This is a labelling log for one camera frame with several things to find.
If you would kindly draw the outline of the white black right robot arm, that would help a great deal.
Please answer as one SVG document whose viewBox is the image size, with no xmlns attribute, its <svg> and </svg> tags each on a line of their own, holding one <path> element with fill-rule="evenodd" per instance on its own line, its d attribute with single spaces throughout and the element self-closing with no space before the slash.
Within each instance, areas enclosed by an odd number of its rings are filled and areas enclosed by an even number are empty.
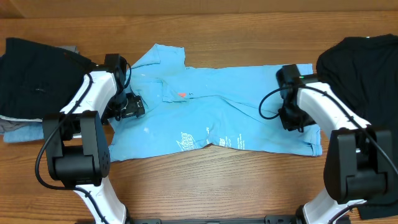
<svg viewBox="0 0 398 224">
<path fill-rule="evenodd" d="M 301 75 L 284 65 L 276 79 L 283 99 L 279 109 L 284 129 L 303 132 L 317 124 L 329 138 L 325 188 L 295 215 L 268 216 L 267 223 L 349 223 L 346 213 L 395 190 L 392 135 L 352 112 L 316 74 Z"/>
</svg>

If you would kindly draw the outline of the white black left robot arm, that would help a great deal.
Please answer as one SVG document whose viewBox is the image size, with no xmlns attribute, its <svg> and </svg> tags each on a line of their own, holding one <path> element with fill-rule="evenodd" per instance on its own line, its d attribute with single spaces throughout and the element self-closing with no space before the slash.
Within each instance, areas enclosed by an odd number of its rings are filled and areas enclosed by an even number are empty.
<svg viewBox="0 0 398 224">
<path fill-rule="evenodd" d="M 131 66 L 119 54 L 107 54 L 92 65 L 84 81 L 60 112 L 42 124 L 44 145 L 35 162 L 35 176 L 48 189 L 80 196 L 95 223 L 132 223 L 125 204 L 108 177 L 111 166 L 103 122 L 145 113 L 142 98 L 128 91 Z"/>
</svg>

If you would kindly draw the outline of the light blue printed t-shirt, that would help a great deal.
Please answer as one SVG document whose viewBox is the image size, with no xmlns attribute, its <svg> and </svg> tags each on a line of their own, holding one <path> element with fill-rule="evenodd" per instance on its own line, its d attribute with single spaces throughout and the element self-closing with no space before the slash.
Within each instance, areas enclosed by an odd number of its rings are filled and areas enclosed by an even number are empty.
<svg viewBox="0 0 398 224">
<path fill-rule="evenodd" d="M 279 65 L 194 68 L 182 47 L 154 45 L 129 72 L 129 89 L 145 113 L 112 120 L 112 161 L 142 159 L 207 145 L 301 156 L 322 154 L 320 128 L 288 131 L 276 116 L 282 106 Z"/>
</svg>

